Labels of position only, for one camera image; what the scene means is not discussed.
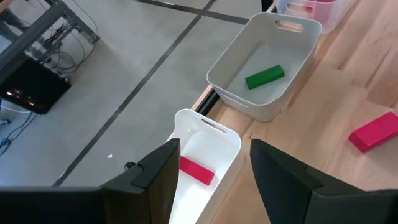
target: storage bin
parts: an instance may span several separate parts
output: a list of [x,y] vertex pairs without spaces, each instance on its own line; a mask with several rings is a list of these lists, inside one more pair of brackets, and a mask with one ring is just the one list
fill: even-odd
[[181,155],[215,173],[207,186],[180,171],[170,224],[209,223],[244,164],[236,132],[192,110],[175,115]]
[[[280,112],[310,65],[322,26],[314,20],[262,12],[253,16],[207,73],[228,105],[259,120]],[[281,65],[285,77],[249,90],[245,78]]]
[[279,14],[315,19],[322,34],[334,30],[355,0],[274,0]]

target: black electronic device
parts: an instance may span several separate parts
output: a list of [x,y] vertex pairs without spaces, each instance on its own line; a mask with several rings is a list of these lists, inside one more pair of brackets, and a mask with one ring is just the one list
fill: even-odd
[[250,158],[273,224],[398,223],[398,190],[365,192],[259,139]]
[[179,161],[180,140],[171,139],[100,187],[2,187],[0,217],[3,223],[167,224]]
[[70,84],[25,54],[18,55],[20,65],[0,84],[0,97],[37,114],[45,114],[70,88]]

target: white plastic bin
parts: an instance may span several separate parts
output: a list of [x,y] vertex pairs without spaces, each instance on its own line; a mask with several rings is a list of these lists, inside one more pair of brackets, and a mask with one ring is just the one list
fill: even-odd
[[[321,29],[314,20],[256,14],[209,70],[207,80],[226,104],[259,121],[272,120],[310,65]],[[246,77],[275,65],[282,66],[285,77],[249,90]]]
[[190,109],[175,115],[181,155],[213,171],[207,186],[180,171],[170,224],[209,223],[244,164],[236,132]]
[[322,34],[333,31],[355,0],[274,0],[279,14],[315,19]]

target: green block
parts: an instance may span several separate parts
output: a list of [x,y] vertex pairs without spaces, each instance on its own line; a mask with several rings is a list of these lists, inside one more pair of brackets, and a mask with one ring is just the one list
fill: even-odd
[[262,72],[254,74],[250,77],[245,78],[246,85],[250,90],[257,88],[259,86],[270,83],[278,78],[282,78],[285,76],[285,72],[280,65],[274,66],[272,68],[268,68]]

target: gray floor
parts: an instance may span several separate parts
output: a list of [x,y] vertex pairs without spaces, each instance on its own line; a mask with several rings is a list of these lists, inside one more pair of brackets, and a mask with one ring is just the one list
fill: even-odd
[[[71,0],[65,2],[94,28]],[[97,23],[101,41],[71,74],[72,88],[0,157],[0,185],[53,185],[197,16],[131,0],[77,2]],[[169,3],[201,9],[208,0]],[[260,0],[219,0],[210,10],[250,18],[261,5]],[[92,141],[62,185],[102,184],[123,172],[127,161],[138,161],[162,144],[174,128],[174,114],[190,108],[201,95],[206,72],[242,27],[202,17],[109,128]],[[83,44],[89,52],[92,46]],[[62,49],[81,58],[73,37]],[[12,125],[1,127],[0,136],[27,116],[2,110],[1,117],[11,118]]]

